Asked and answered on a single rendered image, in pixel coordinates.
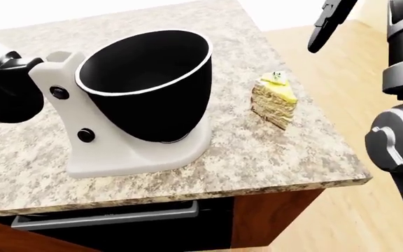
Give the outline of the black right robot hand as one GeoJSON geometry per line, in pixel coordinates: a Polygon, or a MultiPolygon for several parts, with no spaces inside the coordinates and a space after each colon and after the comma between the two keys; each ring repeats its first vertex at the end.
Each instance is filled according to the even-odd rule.
{"type": "Polygon", "coordinates": [[[341,25],[353,10],[358,0],[326,0],[322,13],[314,24],[309,39],[308,51],[317,53],[328,41],[335,29],[341,25]]]}

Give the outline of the layered cake slice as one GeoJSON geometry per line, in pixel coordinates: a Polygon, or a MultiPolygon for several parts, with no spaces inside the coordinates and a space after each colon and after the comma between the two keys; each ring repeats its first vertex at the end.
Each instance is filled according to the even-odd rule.
{"type": "Polygon", "coordinates": [[[251,110],[265,121],[286,130],[292,122],[298,99],[284,71],[264,73],[251,91],[251,110]]]}

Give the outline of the black mixer bowl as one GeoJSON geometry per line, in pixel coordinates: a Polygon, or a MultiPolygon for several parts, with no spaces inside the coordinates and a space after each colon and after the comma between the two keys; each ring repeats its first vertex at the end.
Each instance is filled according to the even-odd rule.
{"type": "Polygon", "coordinates": [[[77,85],[127,134],[175,142],[202,119],[212,85],[213,46],[198,33],[170,29],[120,39],[78,67],[77,85]]]}

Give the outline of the white stand mixer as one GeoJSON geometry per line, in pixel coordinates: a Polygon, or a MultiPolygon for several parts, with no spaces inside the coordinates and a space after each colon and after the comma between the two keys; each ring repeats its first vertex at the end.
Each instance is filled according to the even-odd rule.
{"type": "Polygon", "coordinates": [[[86,58],[79,52],[22,58],[0,50],[0,123],[27,121],[49,101],[71,142],[66,171],[73,178],[184,167],[209,147],[211,130],[205,113],[189,134],[175,142],[140,140],[114,125],[76,83],[76,71],[86,58]]]}

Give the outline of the brown wooden cabinet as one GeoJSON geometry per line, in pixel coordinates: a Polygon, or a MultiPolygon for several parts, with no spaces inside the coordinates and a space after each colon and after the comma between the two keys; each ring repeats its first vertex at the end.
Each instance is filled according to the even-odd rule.
{"type": "MultiPolygon", "coordinates": [[[[227,192],[209,194],[167,195],[111,201],[47,204],[32,207],[0,208],[1,216],[45,214],[77,209],[121,207],[153,203],[192,201],[232,197],[232,238],[226,249],[263,247],[277,238],[320,194],[321,190],[292,190],[286,192],[251,192],[231,195],[227,192]]],[[[27,230],[16,230],[0,224],[0,252],[101,252],[27,230]]]]}

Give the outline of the black built-in oven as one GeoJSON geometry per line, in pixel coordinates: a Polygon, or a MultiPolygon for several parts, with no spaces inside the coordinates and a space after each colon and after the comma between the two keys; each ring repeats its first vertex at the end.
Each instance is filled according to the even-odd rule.
{"type": "MultiPolygon", "coordinates": [[[[39,235],[74,243],[101,252],[187,252],[227,249],[232,238],[234,199],[196,199],[199,213],[194,218],[154,220],[135,223],[32,230],[39,235]]],[[[47,221],[144,211],[186,209],[191,201],[77,209],[21,216],[22,222],[47,221]]],[[[0,224],[11,226],[16,216],[1,216],[0,224]]]]}

